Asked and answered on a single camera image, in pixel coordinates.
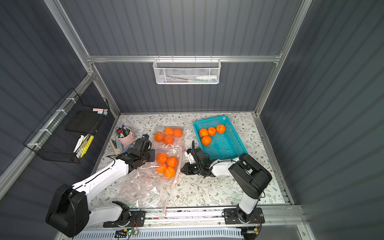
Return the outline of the clear pink-dotted zip-top bag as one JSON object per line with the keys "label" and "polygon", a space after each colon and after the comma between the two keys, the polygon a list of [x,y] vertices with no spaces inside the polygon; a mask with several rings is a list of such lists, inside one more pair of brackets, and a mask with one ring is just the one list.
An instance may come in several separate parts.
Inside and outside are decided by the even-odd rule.
{"label": "clear pink-dotted zip-top bag", "polygon": [[[155,133],[164,134],[167,127],[183,131],[183,136],[174,137],[174,144],[168,146],[164,142],[155,141]],[[156,160],[130,171],[118,187],[117,199],[123,200],[128,206],[136,209],[158,209],[161,218],[165,218],[183,162],[184,135],[185,130],[181,126],[156,126],[150,136],[144,135],[142,138],[149,138],[152,143],[152,149],[156,152]],[[179,165],[176,168],[168,167],[166,164],[167,158],[172,156],[179,159]]]}

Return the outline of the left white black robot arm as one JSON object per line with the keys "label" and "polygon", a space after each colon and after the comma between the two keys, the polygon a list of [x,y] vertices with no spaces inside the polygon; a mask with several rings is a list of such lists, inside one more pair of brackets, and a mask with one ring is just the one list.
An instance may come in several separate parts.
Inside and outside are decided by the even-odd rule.
{"label": "left white black robot arm", "polygon": [[143,135],[107,167],[71,186],[63,184],[58,187],[46,215],[46,223],[70,238],[95,224],[126,226],[135,223],[136,218],[130,213],[130,208],[122,202],[93,207],[89,203],[114,181],[154,160],[152,142],[148,135]]}

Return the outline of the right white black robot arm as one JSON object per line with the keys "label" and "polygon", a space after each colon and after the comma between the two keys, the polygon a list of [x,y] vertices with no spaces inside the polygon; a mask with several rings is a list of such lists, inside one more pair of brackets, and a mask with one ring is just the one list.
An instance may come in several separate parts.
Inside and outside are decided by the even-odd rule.
{"label": "right white black robot arm", "polygon": [[264,190],[273,179],[271,173],[247,153],[234,159],[211,160],[201,148],[192,147],[186,150],[185,156],[188,160],[181,168],[185,175],[230,176],[235,179],[243,191],[236,213],[241,222],[249,222]]}

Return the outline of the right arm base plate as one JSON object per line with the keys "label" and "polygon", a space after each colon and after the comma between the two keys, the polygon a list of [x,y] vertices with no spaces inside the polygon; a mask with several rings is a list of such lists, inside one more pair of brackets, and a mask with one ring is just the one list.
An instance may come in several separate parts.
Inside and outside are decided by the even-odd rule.
{"label": "right arm base plate", "polygon": [[264,214],[261,208],[255,208],[250,214],[246,214],[240,208],[227,208],[223,210],[222,217],[224,218],[226,225],[265,223]]}

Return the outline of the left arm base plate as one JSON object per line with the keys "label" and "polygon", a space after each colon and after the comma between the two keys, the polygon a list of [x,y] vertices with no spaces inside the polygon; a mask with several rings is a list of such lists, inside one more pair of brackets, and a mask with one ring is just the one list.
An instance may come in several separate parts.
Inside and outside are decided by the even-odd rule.
{"label": "left arm base plate", "polygon": [[116,221],[104,222],[104,228],[134,228],[143,227],[146,213],[143,210],[139,211],[125,211]]}

